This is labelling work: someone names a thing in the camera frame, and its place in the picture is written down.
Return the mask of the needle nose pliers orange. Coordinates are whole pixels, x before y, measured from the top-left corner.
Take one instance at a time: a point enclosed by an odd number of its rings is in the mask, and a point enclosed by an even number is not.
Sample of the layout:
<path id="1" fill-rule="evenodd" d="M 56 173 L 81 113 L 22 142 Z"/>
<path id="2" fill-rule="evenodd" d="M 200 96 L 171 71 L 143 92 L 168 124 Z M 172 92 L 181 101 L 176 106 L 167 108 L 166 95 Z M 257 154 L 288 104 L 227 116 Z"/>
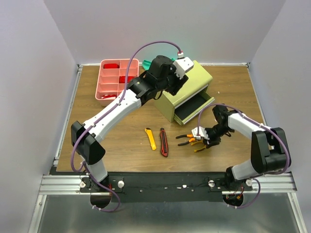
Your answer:
<path id="1" fill-rule="evenodd" d="M 195 147 L 195 149 L 193 150 L 195 153 L 201 152 L 207 148 L 206 143 L 204 143 L 203 141 L 195 141 L 192 142 L 190 145 L 192 147 Z"/>

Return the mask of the olive green drawer cabinet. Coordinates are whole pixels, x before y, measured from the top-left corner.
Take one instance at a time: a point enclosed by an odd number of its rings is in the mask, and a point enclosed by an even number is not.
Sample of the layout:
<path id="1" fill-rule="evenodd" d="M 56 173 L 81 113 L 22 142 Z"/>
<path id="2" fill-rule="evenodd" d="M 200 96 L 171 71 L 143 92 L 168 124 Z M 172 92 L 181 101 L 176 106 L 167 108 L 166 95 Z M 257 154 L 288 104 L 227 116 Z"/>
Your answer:
<path id="1" fill-rule="evenodd" d="M 207 93 L 213 77 L 197 61 L 193 62 L 193 69 L 186 73 L 188 80 L 178 93 L 173 96 L 163 92 L 155 101 L 155 107 L 169 122 L 185 125 L 215 100 Z"/>

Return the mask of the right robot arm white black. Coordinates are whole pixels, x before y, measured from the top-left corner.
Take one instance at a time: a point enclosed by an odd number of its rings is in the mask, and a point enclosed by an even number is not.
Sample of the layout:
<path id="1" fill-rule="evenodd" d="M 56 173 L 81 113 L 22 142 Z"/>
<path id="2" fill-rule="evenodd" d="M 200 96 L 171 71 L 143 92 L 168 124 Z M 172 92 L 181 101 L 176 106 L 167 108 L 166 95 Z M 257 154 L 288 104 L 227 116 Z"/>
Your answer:
<path id="1" fill-rule="evenodd" d="M 251 141 L 250 158 L 238 165 L 228 167 L 224 186 L 235 190 L 242 181 L 255 179 L 265 174 L 280 175 L 291 166 L 292 160 L 285 131 L 258 123 L 241 110 L 223 104 L 213 104 L 213 114 L 217 124 L 211 128 L 197 125 L 194 137 L 203 140 L 207 148 L 216 146 L 224 135 L 238 131 Z"/>

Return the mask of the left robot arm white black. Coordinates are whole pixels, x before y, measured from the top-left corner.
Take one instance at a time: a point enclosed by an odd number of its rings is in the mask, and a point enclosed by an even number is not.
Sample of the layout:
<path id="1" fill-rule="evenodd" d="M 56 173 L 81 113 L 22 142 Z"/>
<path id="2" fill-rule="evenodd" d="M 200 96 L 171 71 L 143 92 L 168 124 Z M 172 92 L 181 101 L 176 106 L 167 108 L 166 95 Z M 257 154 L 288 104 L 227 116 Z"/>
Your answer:
<path id="1" fill-rule="evenodd" d="M 91 186 L 102 192 L 108 185 L 108 172 L 104 166 L 105 149 L 101 142 L 125 116 L 143 106 L 157 95 L 166 91 L 176 95 L 188 80 L 186 73 L 194 67 L 188 58 L 172 61 L 158 55 L 148 70 L 132 79 L 124 90 L 100 111 L 96 116 L 83 124 L 76 121 L 71 125 L 71 142 L 73 151 L 77 152 L 85 162 L 92 175 Z"/>

